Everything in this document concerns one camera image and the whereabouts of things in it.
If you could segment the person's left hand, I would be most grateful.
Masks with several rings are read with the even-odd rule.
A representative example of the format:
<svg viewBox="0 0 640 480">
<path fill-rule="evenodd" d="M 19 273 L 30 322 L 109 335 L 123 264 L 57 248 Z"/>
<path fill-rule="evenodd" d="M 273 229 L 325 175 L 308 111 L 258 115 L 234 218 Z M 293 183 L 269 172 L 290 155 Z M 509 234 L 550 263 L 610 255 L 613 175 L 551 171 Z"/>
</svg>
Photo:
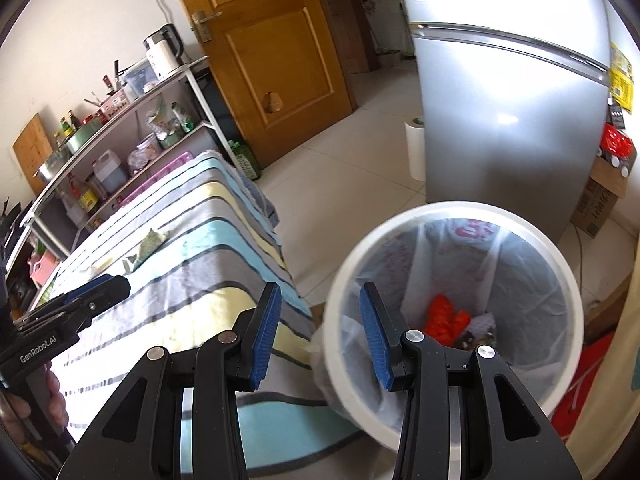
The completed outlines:
<svg viewBox="0 0 640 480">
<path fill-rule="evenodd" d="M 66 410 L 65 396 L 62 395 L 60 381 L 58 376 L 53 373 L 52 363 L 44 364 L 43 371 L 47 391 L 47 413 L 56 426 L 66 428 L 70 416 Z M 38 408 L 38 403 L 33 398 L 24 399 L 14 392 L 1 393 L 1 426 L 17 445 L 23 445 L 28 441 L 24 421 L 32 416 L 33 408 Z"/>
</svg>

